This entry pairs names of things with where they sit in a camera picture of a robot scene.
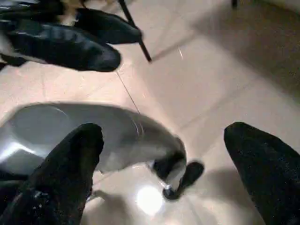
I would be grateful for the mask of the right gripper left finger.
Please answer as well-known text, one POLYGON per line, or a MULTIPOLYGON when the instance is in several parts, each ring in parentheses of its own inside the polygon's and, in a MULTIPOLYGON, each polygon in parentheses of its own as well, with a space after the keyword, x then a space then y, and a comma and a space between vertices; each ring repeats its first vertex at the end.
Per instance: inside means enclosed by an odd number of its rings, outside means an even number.
POLYGON ((70 132, 25 178, 0 180, 2 225, 78 225, 91 194, 104 141, 102 128, 70 132))

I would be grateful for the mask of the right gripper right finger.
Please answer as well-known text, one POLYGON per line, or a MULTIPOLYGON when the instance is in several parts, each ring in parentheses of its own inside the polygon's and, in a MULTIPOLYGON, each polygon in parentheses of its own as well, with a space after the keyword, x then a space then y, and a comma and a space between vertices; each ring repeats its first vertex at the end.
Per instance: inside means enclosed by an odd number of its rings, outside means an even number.
POLYGON ((224 130, 241 181, 267 225, 300 223, 300 155, 280 138, 244 122, 224 130))

